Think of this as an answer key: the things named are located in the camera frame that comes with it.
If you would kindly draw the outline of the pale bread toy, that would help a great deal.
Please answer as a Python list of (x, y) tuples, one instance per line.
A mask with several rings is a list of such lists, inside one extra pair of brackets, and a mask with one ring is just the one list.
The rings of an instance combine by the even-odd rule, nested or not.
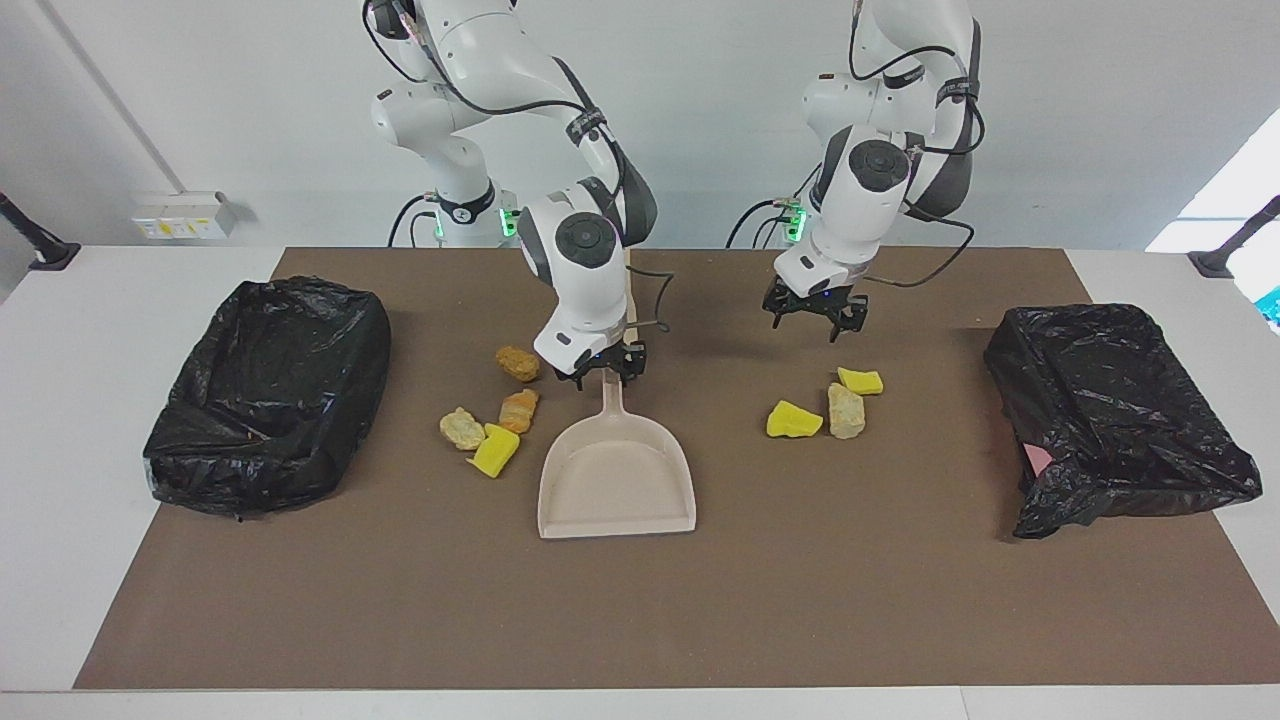
[(486, 438), (486, 427), (465, 407), (456, 407), (440, 418), (439, 432), (460, 451), (475, 451)]

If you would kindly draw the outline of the croissant bread toy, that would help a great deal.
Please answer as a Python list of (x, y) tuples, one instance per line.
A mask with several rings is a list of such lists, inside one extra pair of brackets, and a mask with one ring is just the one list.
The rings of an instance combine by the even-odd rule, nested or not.
[(530, 430), (536, 414), (540, 395), (531, 388), (524, 388), (508, 395), (500, 404), (498, 425), (521, 436)]
[(864, 398), (840, 383), (827, 389), (829, 433), (837, 439), (851, 439), (867, 428)]

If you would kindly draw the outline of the black stand leg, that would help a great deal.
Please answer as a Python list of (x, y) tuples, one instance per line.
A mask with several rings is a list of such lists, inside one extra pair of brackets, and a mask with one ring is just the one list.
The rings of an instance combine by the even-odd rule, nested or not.
[(1204, 278), (1234, 279), (1228, 268), (1231, 255), (1243, 249), (1247, 242), (1267, 224), (1280, 217), (1280, 193), (1274, 196), (1262, 209), (1248, 218), (1243, 225), (1222, 245), (1210, 251), (1192, 251), (1187, 255), (1193, 268)]
[(65, 242), (32, 220), (3, 191), (0, 191), (0, 217), (32, 246), (35, 260), (29, 264), (29, 269), (33, 272), (64, 270), (82, 250), (81, 243)]

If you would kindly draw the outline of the black bag lined pink bin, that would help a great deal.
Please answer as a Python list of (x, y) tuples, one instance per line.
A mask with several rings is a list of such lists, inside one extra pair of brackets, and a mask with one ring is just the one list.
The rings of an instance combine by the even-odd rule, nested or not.
[(1260, 468), (1132, 304), (1009, 309), (986, 351), (1023, 455), (1012, 534), (1247, 503)]

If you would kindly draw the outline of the brown table mat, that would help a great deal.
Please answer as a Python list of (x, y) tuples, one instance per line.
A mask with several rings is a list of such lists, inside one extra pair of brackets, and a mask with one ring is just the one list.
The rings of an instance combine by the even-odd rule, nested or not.
[[(983, 352), (1009, 307), (1083, 302), (1064, 252), (978, 249), (914, 291), (870, 288), (860, 334), (771, 329), (772, 258), (640, 251), (677, 278), (628, 410), (687, 455), (698, 527), (544, 541), (543, 459), (600, 407), (541, 384), (497, 479), (438, 433), (512, 391), (493, 355), (553, 304), (516, 251), (292, 249), (384, 302), (387, 392), (324, 502), (262, 520), (157, 510), (79, 689), (1263, 684), (1280, 626), (1217, 518), (1010, 536), (1021, 451)], [(878, 372), (867, 428), (829, 433), (836, 370)], [(771, 438), (788, 401), (818, 434)]]

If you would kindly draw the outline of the beige plastic dustpan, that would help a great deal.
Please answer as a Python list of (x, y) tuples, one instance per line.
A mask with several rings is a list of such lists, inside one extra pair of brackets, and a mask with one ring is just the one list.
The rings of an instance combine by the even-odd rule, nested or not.
[(552, 443), (538, 491), (544, 541), (695, 530), (689, 461), (660, 423), (628, 413), (617, 372), (602, 374), (602, 410)]

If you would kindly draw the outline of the white wall socket box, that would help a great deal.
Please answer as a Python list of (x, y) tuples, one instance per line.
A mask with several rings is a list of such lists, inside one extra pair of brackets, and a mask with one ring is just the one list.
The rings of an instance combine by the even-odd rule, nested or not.
[(229, 240), (237, 225), (230, 201), (219, 191), (148, 193), (136, 197), (131, 222), (147, 240)]

